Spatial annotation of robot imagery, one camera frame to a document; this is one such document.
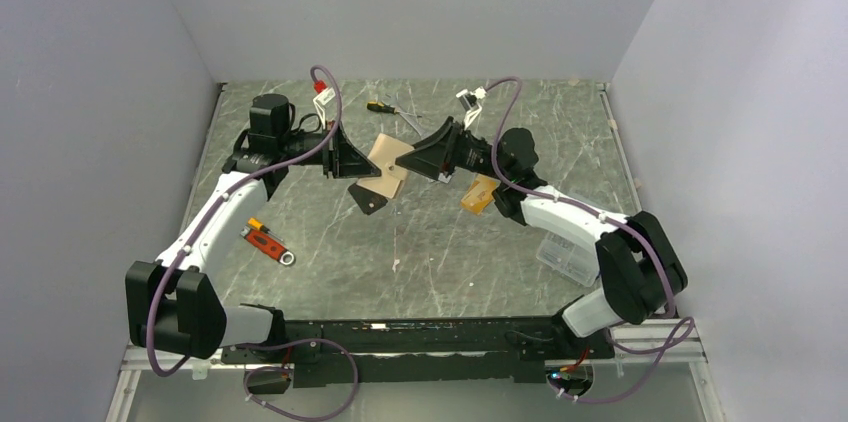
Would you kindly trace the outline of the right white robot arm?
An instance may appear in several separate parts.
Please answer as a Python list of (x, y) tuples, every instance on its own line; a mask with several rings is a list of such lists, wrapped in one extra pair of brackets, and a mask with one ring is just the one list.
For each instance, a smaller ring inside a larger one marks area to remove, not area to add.
[(502, 216), (564, 239), (592, 263), (600, 288), (563, 307), (550, 333), (555, 351), (574, 357), (590, 335), (618, 323), (638, 325), (673, 302), (688, 276), (653, 214), (625, 216), (567, 197), (536, 174), (538, 161), (525, 128), (490, 144), (448, 118), (395, 163), (432, 180), (456, 169), (499, 180), (493, 197)]

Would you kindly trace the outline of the beige leather card holder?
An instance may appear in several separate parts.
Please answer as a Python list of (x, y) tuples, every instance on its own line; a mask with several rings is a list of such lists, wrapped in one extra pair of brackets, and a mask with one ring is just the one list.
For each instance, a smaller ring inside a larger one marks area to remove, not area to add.
[(412, 145), (380, 133), (367, 156), (368, 160), (380, 170), (380, 175), (360, 178), (356, 185), (387, 199), (395, 199), (409, 176), (409, 171), (400, 167), (396, 159), (412, 150)]

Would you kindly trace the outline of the black credit card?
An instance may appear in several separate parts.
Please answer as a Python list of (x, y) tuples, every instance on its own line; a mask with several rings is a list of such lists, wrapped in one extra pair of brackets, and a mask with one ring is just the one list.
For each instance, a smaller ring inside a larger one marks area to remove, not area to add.
[(379, 211), (388, 204), (388, 199), (376, 192), (359, 186), (357, 183), (351, 184), (347, 188), (348, 193), (353, 198), (357, 207), (365, 215), (371, 215)]

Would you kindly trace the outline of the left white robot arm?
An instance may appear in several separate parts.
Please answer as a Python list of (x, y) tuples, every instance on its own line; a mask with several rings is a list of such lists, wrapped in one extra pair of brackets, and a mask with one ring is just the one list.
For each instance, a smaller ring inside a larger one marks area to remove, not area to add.
[(208, 359), (218, 349), (247, 346), (264, 362), (287, 348), (281, 310), (258, 304), (226, 307), (211, 281), (292, 165), (319, 166), (327, 177), (362, 178), (380, 169), (347, 138), (325, 107), (338, 102), (326, 88), (313, 99), (318, 125), (306, 130), (281, 94), (256, 97), (249, 125), (236, 139), (212, 195), (177, 239), (153, 262), (134, 262), (125, 276), (130, 340), (149, 351)]

